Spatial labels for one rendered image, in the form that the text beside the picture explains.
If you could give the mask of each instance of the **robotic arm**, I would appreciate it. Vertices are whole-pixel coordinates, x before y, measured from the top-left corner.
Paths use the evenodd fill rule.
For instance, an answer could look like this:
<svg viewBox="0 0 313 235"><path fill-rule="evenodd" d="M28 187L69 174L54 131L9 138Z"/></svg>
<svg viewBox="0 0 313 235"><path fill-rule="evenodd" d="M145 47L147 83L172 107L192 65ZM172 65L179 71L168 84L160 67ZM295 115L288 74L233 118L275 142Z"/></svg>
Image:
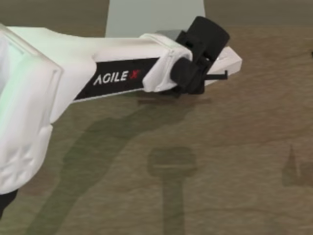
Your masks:
<svg viewBox="0 0 313 235"><path fill-rule="evenodd" d="M229 35L197 17L176 41L81 38L0 24L0 215L45 159L52 124L73 102L138 90L202 94L238 72Z"/></svg>

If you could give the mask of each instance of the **black bracket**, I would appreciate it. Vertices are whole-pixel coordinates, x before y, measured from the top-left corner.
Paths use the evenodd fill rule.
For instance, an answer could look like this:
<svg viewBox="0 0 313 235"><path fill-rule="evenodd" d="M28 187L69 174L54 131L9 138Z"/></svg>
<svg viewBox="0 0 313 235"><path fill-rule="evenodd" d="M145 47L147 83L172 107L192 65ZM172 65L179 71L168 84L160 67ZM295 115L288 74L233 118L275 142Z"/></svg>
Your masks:
<svg viewBox="0 0 313 235"><path fill-rule="evenodd" d="M181 94L202 94L206 80L226 80L225 74L207 74L230 39L219 25L205 17L196 17L187 32L182 31L176 42L191 50L193 60L180 58L171 71L177 86L162 94L179 97Z"/></svg>

